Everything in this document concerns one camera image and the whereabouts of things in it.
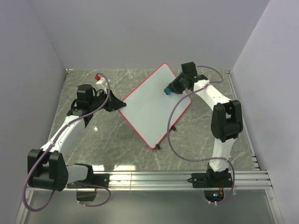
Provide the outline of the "blue bone-shaped eraser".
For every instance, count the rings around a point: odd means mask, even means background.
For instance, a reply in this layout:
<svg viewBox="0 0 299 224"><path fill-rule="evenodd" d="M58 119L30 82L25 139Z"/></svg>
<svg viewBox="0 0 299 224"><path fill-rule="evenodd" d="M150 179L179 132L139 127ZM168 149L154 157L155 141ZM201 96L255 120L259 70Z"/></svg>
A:
<svg viewBox="0 0 299 224"><path fill-rule="evenodd" d="M166 95L171 95L171 93L172 93L172 88L171 88L171 87L166 87L166 88L164 89L164 92L165 92Z"/></svg>

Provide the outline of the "pink framed whiteboard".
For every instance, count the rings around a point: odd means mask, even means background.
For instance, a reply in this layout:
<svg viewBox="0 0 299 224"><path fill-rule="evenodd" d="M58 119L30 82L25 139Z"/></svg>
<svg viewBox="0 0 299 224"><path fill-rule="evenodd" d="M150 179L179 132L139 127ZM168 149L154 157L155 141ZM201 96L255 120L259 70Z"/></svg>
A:
<svg viewBox="0 0 299 224"><path fill-rule="evenodd" d="M123 99L126 106L119 110L151 149L166 136L173 107L187 95L186 91L182 94L165 94L164 89L174 79L175 74L169 65L161 64Z"/></svg>

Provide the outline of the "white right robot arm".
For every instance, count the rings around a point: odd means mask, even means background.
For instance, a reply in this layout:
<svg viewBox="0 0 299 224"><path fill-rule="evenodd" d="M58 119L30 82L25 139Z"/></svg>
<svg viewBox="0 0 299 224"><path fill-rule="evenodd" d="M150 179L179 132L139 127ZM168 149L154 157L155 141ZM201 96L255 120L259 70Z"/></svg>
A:
<svg viewBox="0 0 299 224"><path fill-rule="evenodd" d="M233 186L235 175L228 172L232 167L229 157L235 139L243 130L241 103L221 94L204 75L180 74L164 91L166 94L181 94L186 89L200 96L213 111L214 149L212 157L206 159L209 163L203 182L209 187L219 187L229 181L228 186Z"/></svg>

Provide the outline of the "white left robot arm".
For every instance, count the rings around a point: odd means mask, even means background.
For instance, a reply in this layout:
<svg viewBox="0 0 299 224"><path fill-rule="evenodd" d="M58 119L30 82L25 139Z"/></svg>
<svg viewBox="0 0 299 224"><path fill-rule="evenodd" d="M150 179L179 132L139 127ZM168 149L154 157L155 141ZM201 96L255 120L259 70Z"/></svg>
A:
<svg viewBox="0 0 299 224"><path fill-rule="evenodd" d="M66 185L79 182L84 188L94 184L91 165L67 166L64 157L77 136L87 127L94 112L105 109L113 112L126 106L111 90L95 90L90 84L77 88L77 98L72 102L64 123L40 149L28 154L28 183L33 188L62 191Z"/></svg>

